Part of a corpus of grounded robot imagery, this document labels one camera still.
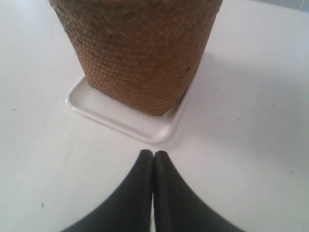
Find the wicker basket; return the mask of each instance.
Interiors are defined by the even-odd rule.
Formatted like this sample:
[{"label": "wicker basket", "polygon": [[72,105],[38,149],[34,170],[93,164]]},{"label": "wicker basket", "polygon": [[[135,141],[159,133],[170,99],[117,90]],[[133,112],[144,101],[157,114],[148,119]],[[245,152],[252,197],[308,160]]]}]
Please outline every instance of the wicker basket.
[{"label": "wicker basket", "polygon": [[161,116],[195,76],[222,0],[49,0],[89,85]]}]

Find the woven basket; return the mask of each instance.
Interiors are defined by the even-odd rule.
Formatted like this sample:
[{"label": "woven basket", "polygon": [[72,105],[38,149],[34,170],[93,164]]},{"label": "woven basket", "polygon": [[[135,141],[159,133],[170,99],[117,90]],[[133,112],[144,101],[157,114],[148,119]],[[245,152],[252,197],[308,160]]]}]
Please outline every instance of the woven basket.
[{"label": "woven basket", "polygon": [[161,116],[195,76],[222,0],[49,0],[90,86]]}]

